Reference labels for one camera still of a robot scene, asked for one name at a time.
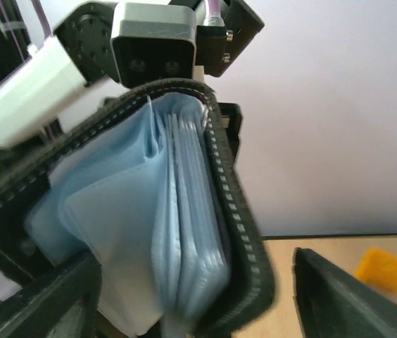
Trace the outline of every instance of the orange object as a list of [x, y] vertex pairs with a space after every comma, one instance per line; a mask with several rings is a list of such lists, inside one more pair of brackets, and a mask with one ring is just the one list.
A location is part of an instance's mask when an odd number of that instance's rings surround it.
[[397, 293], [397, 256], [370, 249], [355, 273], [361, 282]]

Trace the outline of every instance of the white backdrop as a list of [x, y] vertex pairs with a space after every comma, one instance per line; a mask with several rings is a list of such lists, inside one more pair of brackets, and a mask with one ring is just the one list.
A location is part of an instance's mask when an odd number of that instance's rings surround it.
[[[42, 0], [52, 25], [79, 2]], [[397, 232], [397, 0], [248, 3], [266, 28], [207, 82], [242, 107], [237, 169], [263, 234]], [[103, 84], [64, 125], [123, 90]]]

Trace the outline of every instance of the translucent plastic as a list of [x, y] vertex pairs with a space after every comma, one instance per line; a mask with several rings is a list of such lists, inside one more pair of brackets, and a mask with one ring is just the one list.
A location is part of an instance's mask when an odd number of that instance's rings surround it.
[[166, 94], [61, 161], [26, 229], [58, 264], [87, 247], [99, 310], [121, 332], [183, 336], [229, 279], [208, 174], [203, 106]]

